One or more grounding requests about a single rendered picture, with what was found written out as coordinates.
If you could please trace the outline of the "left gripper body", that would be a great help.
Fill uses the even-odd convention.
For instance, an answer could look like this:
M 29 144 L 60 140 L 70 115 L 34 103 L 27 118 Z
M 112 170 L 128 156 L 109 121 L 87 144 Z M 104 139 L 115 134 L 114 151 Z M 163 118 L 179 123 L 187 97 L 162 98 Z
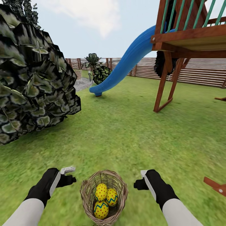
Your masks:
M 71 185 L 73 183 L 73 176 L 72 175 L 63 175 L 63 181 L 59 186 L 56 186 L 56 188 L 58 187 L 64 187 L 64 186 L 68 186 Z

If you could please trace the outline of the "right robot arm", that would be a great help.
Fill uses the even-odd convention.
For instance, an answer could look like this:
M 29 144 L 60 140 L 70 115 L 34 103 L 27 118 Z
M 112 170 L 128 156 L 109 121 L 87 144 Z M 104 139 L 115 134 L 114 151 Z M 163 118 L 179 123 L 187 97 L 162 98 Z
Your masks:
M 141 170 L 141 180 L 134 182 L 138 190 L 150 190 L 155 201 L 165 216 L 168 226 L 204 226 L 186 208 L 176 196 L 170 184 L 166 184 L 160 174 L 155 170 Z

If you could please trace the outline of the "easter egg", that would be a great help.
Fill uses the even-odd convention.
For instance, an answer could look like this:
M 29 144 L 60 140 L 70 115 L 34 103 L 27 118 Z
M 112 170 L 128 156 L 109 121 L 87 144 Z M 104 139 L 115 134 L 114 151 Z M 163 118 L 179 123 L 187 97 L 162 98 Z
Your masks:
M 105 198 L 105 201 L 110 207 L 114 207 L 117 204 L 117 200 L 118 200 L 118 194 L 116 190 L 113 188 L 109 188 L 107 190 L 107 196 Z
M 96 200 L 104 201 L 107 196 L 107 190 L 108 190 L 108 188 L 106 187 L 106 185 L 100 183 L 94 190 L 94 196 L 95 196 Z
M 94 206 L 94 215 L 98 219 L 104 219 L 109 213 L 109 205 L 104 201 L 96 201 Z

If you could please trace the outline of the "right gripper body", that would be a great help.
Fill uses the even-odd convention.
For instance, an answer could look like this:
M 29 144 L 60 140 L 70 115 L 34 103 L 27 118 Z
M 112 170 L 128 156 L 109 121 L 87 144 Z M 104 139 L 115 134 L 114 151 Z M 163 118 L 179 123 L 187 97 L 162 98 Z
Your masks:
M 138 190 L 149 190 L 149 188 L 146 188 L 146 186 L 144 184 L 144 179 L 136 180 L 136 184 L 137 184 Z

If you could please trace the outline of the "wicker basket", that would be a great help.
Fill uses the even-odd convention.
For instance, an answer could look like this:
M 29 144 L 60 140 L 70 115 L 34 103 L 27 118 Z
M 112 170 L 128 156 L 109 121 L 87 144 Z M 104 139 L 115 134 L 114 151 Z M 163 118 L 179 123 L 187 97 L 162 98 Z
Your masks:
M 97 179 L 97 176 L 100 179 Z M 106 187 L 113 188 L 118 194 L 117 205 L 110 208 L 106 218 L 98 219 L 94 215 L 94 206 L 96 198 L 94 196 L 94 190 L 99 184 L 105 184 Z M 112 170 L 97 171 L 88 180 L 82 182 L 80 188 L 81 199 L 83 201 L 83 208 L 86 214 L 93 220 L 98 226 L 112 226 L 118 219 L 120 213 L 125 207 L 125 202 L 128 199 L 128 185 L 122 179 L 122 177 Z M 114 210 L 116 209 L 116 211 Z

